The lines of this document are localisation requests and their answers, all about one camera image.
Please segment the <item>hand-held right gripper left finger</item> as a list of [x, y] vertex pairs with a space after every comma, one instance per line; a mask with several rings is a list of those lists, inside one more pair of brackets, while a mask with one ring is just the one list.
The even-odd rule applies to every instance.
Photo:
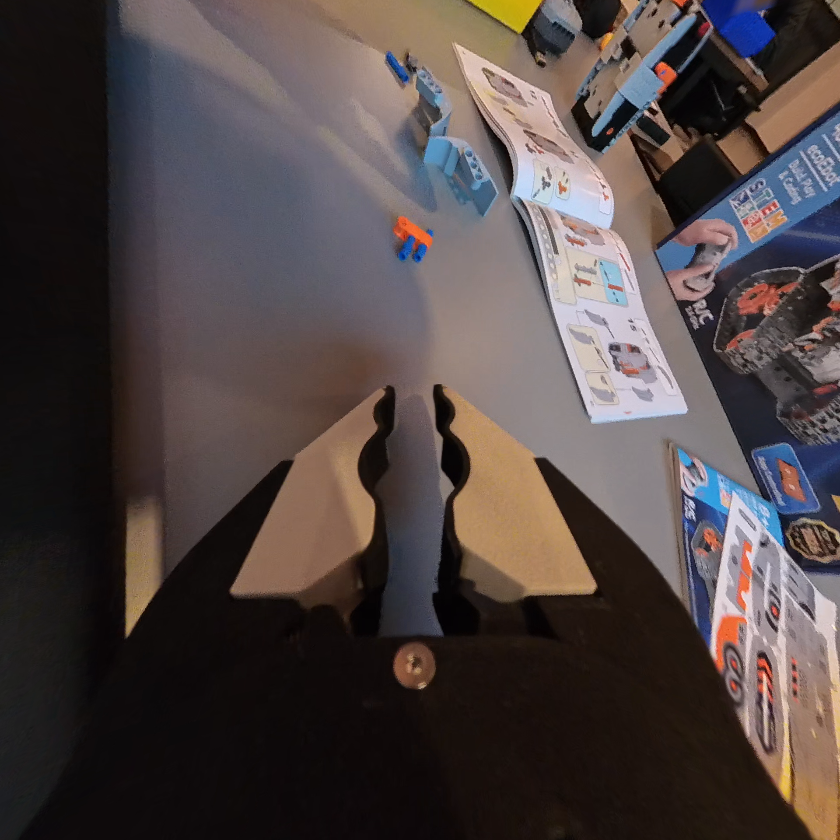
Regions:
[[379, 621], [389, 554], [377, 486], [395, 407], [394, 387], [382, 387], [296, 454], [230, 587], [234, 599]]

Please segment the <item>grey toy parts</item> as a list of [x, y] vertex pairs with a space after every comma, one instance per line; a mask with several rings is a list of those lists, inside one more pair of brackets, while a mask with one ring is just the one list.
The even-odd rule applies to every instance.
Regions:
[[472, 205], [480, 217], [488, 215], [497, 200], [498, 188], [468, 142], [432, 135], [427, 140], [423, 161], [443, 173], [459, 204]]

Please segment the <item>blue booklet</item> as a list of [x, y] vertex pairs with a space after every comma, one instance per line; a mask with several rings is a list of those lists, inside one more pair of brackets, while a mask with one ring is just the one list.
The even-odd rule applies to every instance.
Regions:
[[783, 541], [781, 520], [765, 499], [668, 441], [675, 495], [681, 593], [705, 645], [711, 640], [724, 534], [732, 495], [739, 496], [764, 527]]

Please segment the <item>blue robot kit box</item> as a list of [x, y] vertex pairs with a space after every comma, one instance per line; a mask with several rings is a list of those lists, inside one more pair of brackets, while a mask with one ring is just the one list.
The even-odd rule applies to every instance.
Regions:
[[781, 539], [839, 565], [839, 115], [662, 240], [658, 263]]

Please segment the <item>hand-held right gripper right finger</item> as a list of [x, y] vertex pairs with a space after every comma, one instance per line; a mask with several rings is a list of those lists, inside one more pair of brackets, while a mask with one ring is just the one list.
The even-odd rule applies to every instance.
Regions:
[[535, 454], [452, 388], [434, 386], [452, 484], [434, 608], [441, 623], [518, 623], [528, 599], [588, 596], [595, 578]]

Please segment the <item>small grey case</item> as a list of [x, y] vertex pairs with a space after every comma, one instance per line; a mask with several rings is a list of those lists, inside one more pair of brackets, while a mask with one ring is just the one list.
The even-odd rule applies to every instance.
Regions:
[[544, 1], [522, 30], [538, 67], [563, 56], [581, 33], [581, 15], [573, 1]]

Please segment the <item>toy robot model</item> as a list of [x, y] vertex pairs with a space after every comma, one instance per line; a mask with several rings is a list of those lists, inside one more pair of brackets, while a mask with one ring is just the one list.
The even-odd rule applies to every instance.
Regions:
[[604, 152], [633, 127], [695, 58], [711, 30], [700, 2], [639, 2], [577, 91], [571, 113], [586, 145]]

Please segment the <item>yellow plastic bin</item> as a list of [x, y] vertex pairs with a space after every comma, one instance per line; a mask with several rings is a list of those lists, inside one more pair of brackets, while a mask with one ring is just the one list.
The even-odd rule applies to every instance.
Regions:
[[541, 6], [542, 1], [473, 0], [468, 3], [520, 35]]

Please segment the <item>sticker sheet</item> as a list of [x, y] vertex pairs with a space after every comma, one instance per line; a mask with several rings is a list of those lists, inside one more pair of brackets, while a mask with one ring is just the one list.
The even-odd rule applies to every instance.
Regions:
[[838, 611], [731, 495], [710, 652], [745, 736], [813, 838], [838, 838]]

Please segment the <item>open white instruction booklet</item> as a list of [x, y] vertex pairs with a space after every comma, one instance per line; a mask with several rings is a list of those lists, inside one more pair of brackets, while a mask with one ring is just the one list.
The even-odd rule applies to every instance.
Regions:
[[572, 140], [548, 92], [453, 47], [478, 110], [507, 148], [511, 201], [591, 421], [686, 414], [628, 248], [612, 231], [604, 174]]

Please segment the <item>grey desk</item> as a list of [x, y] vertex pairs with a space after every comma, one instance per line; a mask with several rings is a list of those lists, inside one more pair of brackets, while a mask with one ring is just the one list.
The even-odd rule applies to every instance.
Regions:
[[[548, 91], [580, 143], [568, 111], [593, 45], [539, 70], [518, 35], [464, 2], [107, 13], [118, 478], [129, 509], [156, 517], [153, 572], [171, 573], [275, 465], [392, 385], [381, 631], [437, 633], [441, 383], [551, 460], [678, 591], [667, 441], [757, 485], [655, 257], [670, 219], [629, 139], [597, 158], [688, 412], [593, 425], [509, 198], [508, 155], [453, 50]], [[498, 188], [486, 217], [425, 164], [415, 80], [399, 83], [388, 50], [445, 89], [448, 136]], [[419, 264], [397, 258], [398, 216], [434, 231]]]

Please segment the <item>blue storage bins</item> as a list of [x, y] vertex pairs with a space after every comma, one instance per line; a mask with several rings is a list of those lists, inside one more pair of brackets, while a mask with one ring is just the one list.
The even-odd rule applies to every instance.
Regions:
[[775, 1], [701, 1], [714, 29], [741, 58], [760, 53], [775, 37], [765, 13]]

